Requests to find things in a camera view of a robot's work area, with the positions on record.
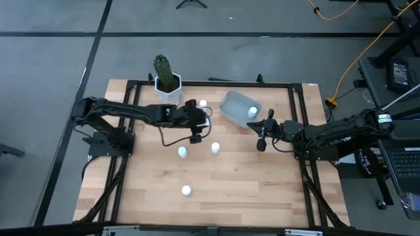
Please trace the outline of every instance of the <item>desk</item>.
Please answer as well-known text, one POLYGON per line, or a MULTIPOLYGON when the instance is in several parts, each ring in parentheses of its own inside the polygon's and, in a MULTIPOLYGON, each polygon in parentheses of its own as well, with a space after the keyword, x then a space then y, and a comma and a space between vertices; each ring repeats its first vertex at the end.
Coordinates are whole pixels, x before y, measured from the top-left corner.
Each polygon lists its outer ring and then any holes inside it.
MULTIPOLYGON (((420 58, 405 58, 409 63, 409 68, 413 70, 420 80, 420 58)), ((372 95, 376 106, 383 106, 397 99, 402 94, 389 91, 385 85, 387 84, 387 69, 378 69, 371 65, 368 58, 359 61, 360 71, 367 83, 367 87, 372 95)), ((417 109, 420 113, 420 96, 405 102, 398 102, 394 106, 389 107, 388 112, 395 115, 396 118, 405 117, 407 110, 417 109)))
MULTIPOLYGON (((112 79, 105 98, 122 102, 127 80, 112 79)), ((299 163, 290 153, 278 153, 267 146, 264 153, 256 149, 257 135, 222 118, 219 105, 224 95, 235 89, 262 104, 258 120, 266 118, 268 109, 283 122, 292 119, 287 89, 257 87, 183 87, 184 100, 207 100, 213 108, 213 129, 200 144, 188 141, 163 147, 158 129, 136 121, 135 146, 128 159, 117 223, 176 226, 245 226, 308 227, 299 163), (220 153, 213 155, 210 145, 220 143, 220 153), (185 146, 188 156, 181 159, 177 149, 185 146), (181 193, 184 185, 192 195, 181 193)), ((308 120, 313 125, 325 123, 317 85, 303 85, 308 120)), ((142 85, 139 105, 160 104, 153 86, 142 85)), ((117 117, 105 117, 117 125, 117 117)), ((189 130, 163 129, 166 142, 189 136, 189 130)), ((281 149, 290 144, 278 143, 281 149)), ((94 205, 104 190, 109 157, 99 157, 86 170, 74 220, 94 205)), ((347 209, 337 170, 328 162, 318 161, 322 193, 340 219, 349 224, 347 209)), ((109 219, 113 198, 108 202, 109 219)), ((312 205, 319 224, 318 207, 312 205)))

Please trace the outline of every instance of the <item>tripod leg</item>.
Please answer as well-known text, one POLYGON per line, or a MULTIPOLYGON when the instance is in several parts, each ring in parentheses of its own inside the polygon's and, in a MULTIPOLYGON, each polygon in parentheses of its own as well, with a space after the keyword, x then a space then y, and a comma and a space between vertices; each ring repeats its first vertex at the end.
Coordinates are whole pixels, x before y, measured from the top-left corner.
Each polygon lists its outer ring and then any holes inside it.
POLYGON ((207 5, 206 5, 206 4, 204 4, 204 3, 202 3, 200 0, 196 0, 196 2, 197 2, 198 4, 200 4, 202 7, 204 7, 205 9, 207 8, 207 5))
POLYGON ((175 9, 179 9, 181 6, 183 6, 184 3, 188 2, 188 0, 183 0, 181 3, 179 3, 179 5, 177 7, 175 7, 175 9))

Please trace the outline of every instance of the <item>keyboard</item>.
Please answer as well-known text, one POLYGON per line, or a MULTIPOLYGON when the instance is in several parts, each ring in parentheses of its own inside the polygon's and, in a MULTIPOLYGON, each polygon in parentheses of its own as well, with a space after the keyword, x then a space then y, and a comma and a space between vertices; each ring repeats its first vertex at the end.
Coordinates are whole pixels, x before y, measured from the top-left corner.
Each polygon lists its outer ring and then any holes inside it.
POLYGON ((420 148, 399 148, 387 152, 398 179, 420 179, 420 148))

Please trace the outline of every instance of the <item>potted cactus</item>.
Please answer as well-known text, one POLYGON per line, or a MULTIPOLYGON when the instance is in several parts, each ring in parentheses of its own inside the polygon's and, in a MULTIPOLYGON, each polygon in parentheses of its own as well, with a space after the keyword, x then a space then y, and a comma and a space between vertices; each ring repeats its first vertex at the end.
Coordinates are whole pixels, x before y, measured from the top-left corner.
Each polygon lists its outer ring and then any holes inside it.
POLYGON ((157 55, 153 66, 157 76, 155 78, 155 90, 162 101, 166 104, 177 104, 182 98, 181 76, 172 73, 168 59, 163 55, 157 55))

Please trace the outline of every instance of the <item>cactus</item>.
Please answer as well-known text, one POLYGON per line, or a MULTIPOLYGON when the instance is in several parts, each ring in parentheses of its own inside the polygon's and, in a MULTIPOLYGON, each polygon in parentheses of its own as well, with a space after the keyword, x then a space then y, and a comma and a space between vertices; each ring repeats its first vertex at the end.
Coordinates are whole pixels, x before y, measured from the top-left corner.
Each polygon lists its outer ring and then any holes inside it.
POLYGON ((169 65, 168 59, 163 55, 157 55, 153 66, 155 67, 157 76, 159 77, 160 90, 163 92, 172 92, 177 89, 179 82, 174 78, 174 75, 171 71, 171 66, 169 65))

